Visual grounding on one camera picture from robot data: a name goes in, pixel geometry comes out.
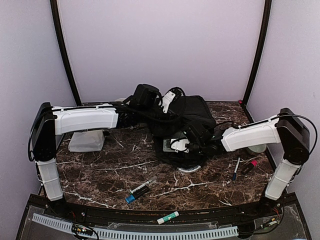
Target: marble tabletop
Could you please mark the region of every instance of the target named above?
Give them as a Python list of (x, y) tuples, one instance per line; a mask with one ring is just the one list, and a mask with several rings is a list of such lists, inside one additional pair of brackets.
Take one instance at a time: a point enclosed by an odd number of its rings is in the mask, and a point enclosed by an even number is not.
[[(237, 102), (208, 102), (217, 123), (248, 119)], [(110, 129), (103, 149), (69, 152), (71, 134), (66, 135), (57, 154), (61, 186), (68, 202), (124, 210), (195, 210), (234, 206), (258, 201), (273, 170), (265, 154), (250, 156), (245, 149), (215, 156), (198, 171), (183, 174), (156, 158), (152, 135), (146, 127)], [(237, 159), (238, 175), (231, 181)], [(257, 167), (246, 176), (241, 168), (252, 159)], [(129, 191), (153, 176), (150, 192), (131, 204)]]

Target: black corner post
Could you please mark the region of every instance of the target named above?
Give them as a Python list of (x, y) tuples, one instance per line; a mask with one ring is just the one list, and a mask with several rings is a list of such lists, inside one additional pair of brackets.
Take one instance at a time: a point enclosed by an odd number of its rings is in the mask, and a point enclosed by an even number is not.
[(64, 40), (64, 35), (61, 27), (61, 22), (60, 22), (60, 17), (59, 17), (59, 10), (58, 10), (58, 3), (57, 0), (50, 0), (51, 4), (51, 11), (52, 11), (52, 18), (53, 18), (53, 23), (54, 23), (54, 28), (55, 28), (55, 33), (56, 33), (56, 39), (58, 40), (58, 45), (60, 48), (60, 53), (65, 69), (66, 76), (69, 81), (69, 85), (73, 94), (74, 101), (77, 106), (81, 106), (82, 102), (79, 96), (79, 92), (76, 86), (76, 82), (74, 79), (74, 75), (71, 70), (68, 54), (67, 54), (67, 49), (65, 45), (65, 40)]
[(243, 96), (242, 103), (246, 106), (248, 104), (252, 89), (254, 87), (254, 83), (256, 80), (261, 56), (262, 56), (262, 51), (264, 49), (265, 45), (265, 40), (266, 40), (266, 35), (267, 35), (267, 29), (268, 29), (268, 23), (269, 23), (269, 17), (270, 17), (270, 12), (271, 12), (271, 3), (272, 0), (265, 0), (264, 3), (264, 10), (263, 10), (263, 17), (262, 17), (262, 23), (261, 23), (261, 29), (260, 29), (260, 35), (259, 35), (259, 40), (258, 44), (256, 47), (256, 52), (252, 64), (252, 69), (250, 73), (250, 77), (248, 80), (248, 84), (246, 86), (246, 90)]

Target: blue marker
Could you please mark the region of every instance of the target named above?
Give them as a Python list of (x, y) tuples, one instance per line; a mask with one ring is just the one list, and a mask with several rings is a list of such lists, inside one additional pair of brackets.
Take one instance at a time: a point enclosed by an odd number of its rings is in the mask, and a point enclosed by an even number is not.
[(234, 170), (234, 173), (233, 173), (232, 179), (231, 179), (232, 181), (236, 180), (236, 177), (237, 177), (237, 170), (238, 170), (238, 167), (239, 167), (240, 160), (241, 160), (241, 158), (239, 157), (239, 158), (238, 158), (238, 162), (236, 163), (236, 166), (235, 166), (235, 170)]

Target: white wall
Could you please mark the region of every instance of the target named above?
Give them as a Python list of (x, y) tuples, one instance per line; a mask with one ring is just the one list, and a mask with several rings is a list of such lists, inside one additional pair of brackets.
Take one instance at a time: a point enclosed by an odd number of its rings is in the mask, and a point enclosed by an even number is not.
[[(258, 121), (289, 107), (320, 131), (320, 1), (274, 0), (248, 109)], [(314, 131), (310, 144), (314, 143)], [(281, 147), (271, 146), (275, 159)], [(313, 239), (320, 239), (320, 147), (288, 188), (295, 191)]]
[(264, 0), (59, 1), (83, 102), (113, 101), (148, 83), (206, 100), (242, 99)]
[(39, 106), (73, 106), (74, 100), (50, 1), (2, 1), (0, 36), (0, 238), (13, 240), (30, 193), (40, 187), (27, 157)]

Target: marker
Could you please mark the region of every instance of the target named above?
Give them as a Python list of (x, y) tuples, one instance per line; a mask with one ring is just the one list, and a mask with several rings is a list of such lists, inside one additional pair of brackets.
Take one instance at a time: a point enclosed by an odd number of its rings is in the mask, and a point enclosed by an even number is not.
[(162, 218), (159, 218), (158, 220), (157, 220), (157, 222), (158, 222), (158, 224), (160, 225), (160, 224), (163, 224), (163, 223), (165, 223), (165, 222), (167, 222), (167, 221), (169, 221), (169, 220), (171, 220), (171, 219), (174, 219), (174, 218), (176, 218), (176, 217), (178, 217), (179, 216), (179, 213), (177, 212), (177, 211), (175, 211), (175, 212), (173, 212), (173, 213), (171, 213), (171, 214), (169, 214), (169, 215), (167, 215), (167, 216), (164, 216), (164, 217), (162, 217)]
[(239, 167), (240, 160), (241, 160), (241, 158), (239, 157), (238, 158), (238, 162), (236, 163), (236, 166), (235, 166), (235, 170), (233, 172), (233, 176), (232, 176), (232, 179), (231, 179), (232, 181), (236, 180), (237, 170), (238, 170), (238, 167)]
[(148, 188), (148, 186), (143, 186), (142, 188), (140, 188), (139, 190), (135, 191), (134, 193), (130, 194), (129, 196), (127, 196), (125, 198), (125, 201), (130, 204), (133, 201), (135, 201), (136, 199), (140, 198), (142, 195), (144, 195), (145, 193), (149, 192), (150, 188)]
[(134, 192), (138, 191), (139, 189), (142, 189), (144, 186), (147, 186), (149, 184), (154, 183), (156, 180), (157, 180), (157, 177), (153, 176), (152, 178), (150, 178), (148, 181), (146, 181), (145, 183), (141, 184), (137, 188), (135, 188), (133, 190), (130, 190), (130, 193), (133, 194)]
[(246, 175), (250, 172), (256, 165), (258, 164), (257, 160), (252, 160), (250, 163), (245, 165), (244, 169), (242, 170), (242, 175)]

